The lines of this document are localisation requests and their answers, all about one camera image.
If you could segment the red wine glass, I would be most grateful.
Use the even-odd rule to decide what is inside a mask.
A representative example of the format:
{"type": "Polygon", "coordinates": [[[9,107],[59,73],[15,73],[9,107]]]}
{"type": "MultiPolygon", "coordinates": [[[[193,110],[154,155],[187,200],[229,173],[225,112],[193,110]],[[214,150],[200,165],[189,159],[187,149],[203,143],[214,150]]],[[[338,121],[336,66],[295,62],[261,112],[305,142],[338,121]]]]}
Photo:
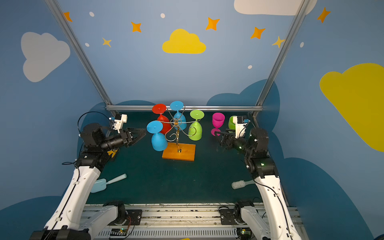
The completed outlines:
{"type": "Polygon", "coordinates": [[[167,110],[167,107],[164,104],[156,104],[152,108],[152,112],[154,114],[159,115],[159,117],[157,118],[157,121],[163,124],[163,129],[161,130],[161,133],[164,135],[166,135],[172,129],[170,120],[164,116],[164,113],[166,112],[166,110],[167,110]]]}

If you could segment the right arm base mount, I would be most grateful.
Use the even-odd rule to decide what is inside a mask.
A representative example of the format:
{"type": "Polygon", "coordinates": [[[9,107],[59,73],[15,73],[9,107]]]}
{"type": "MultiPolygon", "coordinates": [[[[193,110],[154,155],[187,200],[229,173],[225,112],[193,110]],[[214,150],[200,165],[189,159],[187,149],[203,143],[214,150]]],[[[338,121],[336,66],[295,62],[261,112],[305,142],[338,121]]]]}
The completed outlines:
{"type": "Polygon", "coordinates": [[[270,240],[271,231],[252,201],[236,202],[233,209],[218,208],[222,225],[247,225],[256,240],[270,240]]]}

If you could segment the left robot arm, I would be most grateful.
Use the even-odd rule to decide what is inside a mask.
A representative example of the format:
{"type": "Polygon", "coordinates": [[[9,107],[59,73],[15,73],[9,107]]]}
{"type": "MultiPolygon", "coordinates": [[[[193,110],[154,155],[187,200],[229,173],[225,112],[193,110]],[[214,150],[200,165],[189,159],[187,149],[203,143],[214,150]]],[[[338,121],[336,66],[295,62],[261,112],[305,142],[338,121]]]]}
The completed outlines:
{"type": "Polygon", "coordinates": [[[146,131],[126,128],[106,137],[103,126],[92,123],[86,125],[80,135],[85,149],[73,163],[73,178],[52,217],[41,231],[31,234],[31,240],[93,240],[108,224],[127,220],[123,202],[115,201],[104,205],[84,224],[80,223],[91,190],[112,158],[109,151],[133,146],[146,135],[146,131]]]}

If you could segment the magenta wine glass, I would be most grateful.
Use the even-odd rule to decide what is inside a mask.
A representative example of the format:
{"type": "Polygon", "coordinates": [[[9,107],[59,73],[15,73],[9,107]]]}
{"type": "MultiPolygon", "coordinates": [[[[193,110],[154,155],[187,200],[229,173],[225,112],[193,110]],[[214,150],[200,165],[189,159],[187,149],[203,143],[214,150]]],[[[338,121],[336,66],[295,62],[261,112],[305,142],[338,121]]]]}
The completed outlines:
{"type": "Polygon", "coordinates": [[[225,115],[222,113],[214,113],[212,116],[212,124],[214,128],[211,130],[211,134],[214,136],[215,132],[220,132],[220,128],[223,126],[225,121],[225,115]]]}

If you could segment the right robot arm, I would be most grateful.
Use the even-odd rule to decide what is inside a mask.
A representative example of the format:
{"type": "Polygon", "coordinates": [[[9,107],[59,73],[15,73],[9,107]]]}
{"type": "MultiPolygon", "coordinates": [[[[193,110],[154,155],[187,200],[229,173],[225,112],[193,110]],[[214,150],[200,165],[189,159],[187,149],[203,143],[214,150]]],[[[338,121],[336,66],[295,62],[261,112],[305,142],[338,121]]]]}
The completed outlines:
{"type": "Polygon", "coordinates": [[[252,182],[262,197],[267,221],[257,213],[250,201],[235,205],[235,219],[247,225],[258,240],[299,240],[299,235],[285,202],[277,166],[268,154],[269,136],[262,128],[253,128],[248,139],[236,137],[232,131],[215,132],[219,144],[244,155],[252,182]]]}

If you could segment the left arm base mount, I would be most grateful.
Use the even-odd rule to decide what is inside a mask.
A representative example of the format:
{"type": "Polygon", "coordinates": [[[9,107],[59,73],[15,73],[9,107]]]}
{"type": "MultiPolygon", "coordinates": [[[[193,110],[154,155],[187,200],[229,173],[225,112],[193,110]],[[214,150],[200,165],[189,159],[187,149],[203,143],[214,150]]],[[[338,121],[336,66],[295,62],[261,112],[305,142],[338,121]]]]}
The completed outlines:
{"type": "Polygon", "coordinates": [[[86,232],[95,239],[99,233],[108,226],[119,227],[120,229],[138,226],[141,223],[143,210],[126,209],[122,201],[114,201],[104,204],[103,207],[92,217],[80,224],[79,231],[86,232]]]}

